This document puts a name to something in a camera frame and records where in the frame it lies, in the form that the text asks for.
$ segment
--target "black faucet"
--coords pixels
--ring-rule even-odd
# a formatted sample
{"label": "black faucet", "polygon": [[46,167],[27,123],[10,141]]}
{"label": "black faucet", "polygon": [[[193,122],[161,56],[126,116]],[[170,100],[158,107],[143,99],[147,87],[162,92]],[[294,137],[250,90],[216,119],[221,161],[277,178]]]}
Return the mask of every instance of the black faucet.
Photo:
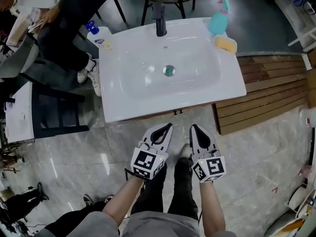
{"label": "black faucet", "polygon": [[153,19],[156,20],[157,36],[165,36],[167,34],[167,28],[166,20],[164,18],[164,5],[162,2],[154,2]]}

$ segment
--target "soap bottle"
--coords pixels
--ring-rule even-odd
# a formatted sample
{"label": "soap bottle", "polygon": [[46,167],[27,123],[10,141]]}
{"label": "soap bottle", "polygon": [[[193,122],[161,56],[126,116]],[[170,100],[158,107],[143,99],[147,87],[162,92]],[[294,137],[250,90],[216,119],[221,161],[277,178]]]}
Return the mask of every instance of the soap bottle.
{"label": "soap bottle", "polygon": [[220,11],[216,12],[215,15],[213,15],[208,24],[208,30],[213,35],[224,34],[227,28],[228,13],[230,13],[228,0],[220,0],[218,3],[222,3],[223,8]]}
{"label": "soap bottle", "polygon": [[111,48],[111,44],[109,40],[112,34],[109,28],[105,26],[97,27],[93,20],[89,21],[85,27],[89,31],[87,35],[88,40],[90,40],[98,48],[104,48],[104,47]]}

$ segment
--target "yellow sponge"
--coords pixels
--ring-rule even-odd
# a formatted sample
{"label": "yellow sponge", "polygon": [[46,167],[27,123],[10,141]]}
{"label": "yellow sponge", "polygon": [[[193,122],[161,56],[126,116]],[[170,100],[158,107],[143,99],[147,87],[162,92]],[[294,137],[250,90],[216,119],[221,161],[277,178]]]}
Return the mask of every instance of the yellow sponge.
{"label": "yellow sponge", "polygon": [[215,37],[215,45],[221,49],[227,50],[230,53],[237,52],[236,41],[225,36],[217,35]]}

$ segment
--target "sink basin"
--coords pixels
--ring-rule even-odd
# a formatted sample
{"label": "sink basin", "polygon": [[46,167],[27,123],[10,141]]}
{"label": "sink basin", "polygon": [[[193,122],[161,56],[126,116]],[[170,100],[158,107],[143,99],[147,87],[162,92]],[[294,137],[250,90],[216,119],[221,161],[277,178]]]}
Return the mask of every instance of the sink basin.
{"label": "sink basin", "polygon": [[246,94],[234,54],[215,46],[209,18],[146,25],[109,37],[99,50],[106,122],[182,109]]}

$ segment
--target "hand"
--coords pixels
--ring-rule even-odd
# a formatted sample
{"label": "hand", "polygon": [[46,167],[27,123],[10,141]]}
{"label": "hand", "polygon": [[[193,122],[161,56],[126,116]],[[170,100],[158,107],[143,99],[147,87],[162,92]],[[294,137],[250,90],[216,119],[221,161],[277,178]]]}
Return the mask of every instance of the hand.
{"label": "hand", "polygon": [[59,14],[59,5],[56,4],[52,9],[45,11],[45,9],[40,10],[39,21],[43,21],[42,25],[39,27],[39,30],[43,29],[45,24],[53,23]]}

